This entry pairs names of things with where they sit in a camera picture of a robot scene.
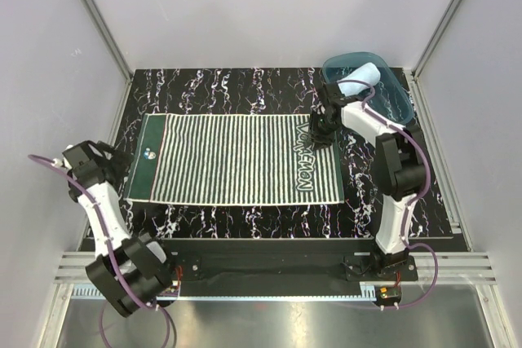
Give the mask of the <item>light blue towel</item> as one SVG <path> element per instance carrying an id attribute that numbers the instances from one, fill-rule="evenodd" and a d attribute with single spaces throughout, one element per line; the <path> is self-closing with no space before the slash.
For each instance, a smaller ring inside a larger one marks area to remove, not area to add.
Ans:
<path id="1" fill-rule="evenodd" d="M 381 74 L 377 66 L 368 62 L 337 81 L 337 83 L 345 96 L 352 96 L 358 95 L 369 86 L 376 86 L 380 78 Z"/>

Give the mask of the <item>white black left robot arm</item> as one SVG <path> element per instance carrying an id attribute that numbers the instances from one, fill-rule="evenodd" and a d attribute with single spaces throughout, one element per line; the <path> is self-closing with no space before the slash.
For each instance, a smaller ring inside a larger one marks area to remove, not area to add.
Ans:
<path id="1" fill-rule="evenodd" d="M 69 196 L 85 210 L 95 238 L 95 260 L 86 275 L 114 310 L 128 317 L 171 286 L 176 260 L 159 240 L 127 230 L 117 190 L 134 160 L 130 153 L 87 140 L 62 155 Z"/>

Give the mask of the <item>green white striped towel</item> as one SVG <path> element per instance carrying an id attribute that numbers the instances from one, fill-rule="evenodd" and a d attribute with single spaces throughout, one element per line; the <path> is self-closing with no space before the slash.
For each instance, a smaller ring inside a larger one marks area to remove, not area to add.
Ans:
<path id="1" fill-rule="evenodd" d="M 309 117 L 148 114 L 124 197 L 196 206 L 335 205 L 336 147 L 315 150 Z"/>

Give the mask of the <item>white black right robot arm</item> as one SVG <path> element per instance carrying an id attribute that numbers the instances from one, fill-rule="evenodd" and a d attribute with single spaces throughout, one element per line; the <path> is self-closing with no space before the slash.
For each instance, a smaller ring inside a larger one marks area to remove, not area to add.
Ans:
<path id="1" fill-rule="evenodd" d="M 383 194 L 383 211 L 370 270 L 378 279 L 388 280 L 400 269 L 397 257 L 409 248 L 408 225 L 414 206 L 431 185 L 431 169 L 419 129 L 377 113 L 368 104 L 374 88 L 367 82 L 354 82 L 369 88 L 370 95 L 364 99 L 346 96 L 341 82 L 324 84 L 317 90 L 320 106 L 311 113 L 307 141 L 315 150 L 326 148 L 344 127 L 374 147 L 372 178 Z"/>

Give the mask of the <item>teal transparent plastic bin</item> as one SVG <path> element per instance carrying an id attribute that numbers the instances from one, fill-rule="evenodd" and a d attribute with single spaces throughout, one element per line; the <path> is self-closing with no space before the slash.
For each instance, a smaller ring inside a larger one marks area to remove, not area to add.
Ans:
<path id="1" fill-rule="evenodd" d="M 327 83 L 339 81 L 368 62 L 375 64 L 381 74 L 380 81 L 374 87 L 375 95 L 368 105 L 391 121 L 402 125 L 408 124 L 414 117 L 413 105 L 399 78 L 379 55 L 372 52 L 337 55 L 324 62 L 323 78 Z"/>

